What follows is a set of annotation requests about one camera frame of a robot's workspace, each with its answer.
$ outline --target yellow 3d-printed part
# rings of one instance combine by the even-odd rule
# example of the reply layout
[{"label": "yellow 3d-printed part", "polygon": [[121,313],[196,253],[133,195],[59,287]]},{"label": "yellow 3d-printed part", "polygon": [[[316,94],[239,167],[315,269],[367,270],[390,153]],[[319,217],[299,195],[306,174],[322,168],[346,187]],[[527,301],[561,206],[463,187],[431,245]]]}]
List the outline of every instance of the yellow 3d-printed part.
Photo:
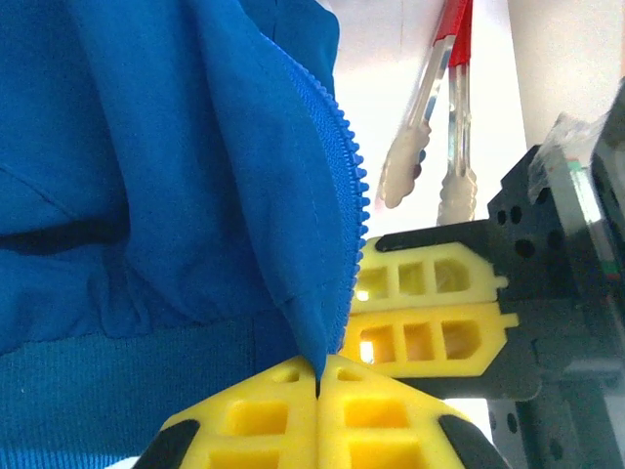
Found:
[{"label": "yellow 3d-printed part", "polygon": [[517,325],[497,303],[364,313],[350,317],[340,354],[392,377],[480,376]]},{"label": "yellow 3d-printed part", "polygon": [[462,469],[442,401],[342,357],[284,362],[171,417],[199,425],[180,469]]},{"label": "yellow 3d-printed part", "polygon": [[378,252],[369,239],[363,249],[352,314],[426,306],[497,301],[508,285],[492,265],[464,244]]}]

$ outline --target blue jacket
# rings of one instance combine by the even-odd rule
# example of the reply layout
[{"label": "blue jacket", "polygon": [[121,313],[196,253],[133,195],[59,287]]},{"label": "blue jacket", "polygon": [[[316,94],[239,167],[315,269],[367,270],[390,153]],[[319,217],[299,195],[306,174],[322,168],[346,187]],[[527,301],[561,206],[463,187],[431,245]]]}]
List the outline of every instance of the blue jacket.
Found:
[{"label": "blue jacket", "polygon": [[323,372],[367,203],[338,34],[315,0],[0,0],[0,467],[104,467]]}]

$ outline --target blue zipper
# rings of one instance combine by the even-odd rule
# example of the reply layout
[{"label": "blue zipper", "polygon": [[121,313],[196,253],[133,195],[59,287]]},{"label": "blue zipper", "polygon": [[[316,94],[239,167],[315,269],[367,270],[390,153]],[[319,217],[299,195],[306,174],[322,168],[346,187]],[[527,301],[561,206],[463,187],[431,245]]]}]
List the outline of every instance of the blue zipper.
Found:
[{"label": "blue zipper", "polygon": [[359,272],[358,263],[362,259],[361,250],[365,244],[364,235],[368,231],[365,222],[369,219],[369,214],[364,208],[370,204],[370,200],[364,196],[364,193],[369,190],[369,186],[362,182],[367,173],[360,168],[363,158],[358,154],[359,146],[354,141],[354,132],[350,130],[350,121],[345,118],[345,113],[339,109],[334,97],[305,67],[293,60],[270,39],[266,39],[283,54],[286,62],[292,66],[292,70],[289,70],[292,71],[290,76],[298,89],[301,91],[301,85],[306,88],[308,93],[302,98],[308,101],[307,105],[320,111],[321,115],[313,115],[313,120],[330,124],[326,131],[334,134],[330,136],[332,137],[330,140],[337,142],[339,146],[335,151],[326,149],[327,163],[334,180],[343,218],[343,240],[346,247],[339,311],[332,325],[328,344],[328,352],[333,354],[343,346],[345,328],[354,297],[356,276]]}]

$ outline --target zipper teeth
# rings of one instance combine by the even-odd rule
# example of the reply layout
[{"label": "zipper teeth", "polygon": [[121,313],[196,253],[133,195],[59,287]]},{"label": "zipper teeth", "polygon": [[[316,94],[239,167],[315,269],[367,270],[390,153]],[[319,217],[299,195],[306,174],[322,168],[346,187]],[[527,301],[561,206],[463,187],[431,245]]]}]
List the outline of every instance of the zipper teeth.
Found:
[{"label": "zipper teeth", "polygon": [[345,305],[345,313],[343,315],[339,315],[332,326],[332,343],[338,344],[340,350],[343,347],[345,328],[348,323],[350,309],[352,306],[351,301],[352,297],[354,296],[356,276],[360,271],[359,263],[362,260],[361,251],[366,243],[363,237],[368,232],[365,222],[369,219],[370,215],[366,210],[364,210],[364,208],[371,203],[371,200],[363,195],[369,190],[369,185],[362,182],[362,179],[367,175],[367,172],[364,169],[360,168],[360,165],[364,161],[364,158],[358,154],[360,146],[354,141],[355,133],[350,130],[351,123],[348,119],[345,118],[345,113],[339,108],[339,105],[334,97],[330,93],[328,93],[327,89],[321,84],[321,82],[317,80],[314,75],[310,73],[303,65],[295,61],[291,56],[284,52],[268,37],[266,37],[266,39],[273,45],[273,47],[275,47],[278,51],[284,54],[284,56],[288,58],[289,62],[292,65],[294,65],[296,68],[303,72],[307,81],[309,81],[309,83],[313,85],[314,89],[319,93],[321,98],[326,101],[332,111],[331,113],[334,116],[336,123],[338,124],[340,134],[343,137],[343,158],[350,169],[350,187],[352,189],[355,209],[359,211],[359,214],[357,217],[356,230],[354,233],[354,244],[356,244],[356,250],[354,254],[354,271],[351,275],[351,278],[345,279],[346,282],[350,283],[349,289],[352,291],[352,296],[350,297],[350,303]]}]

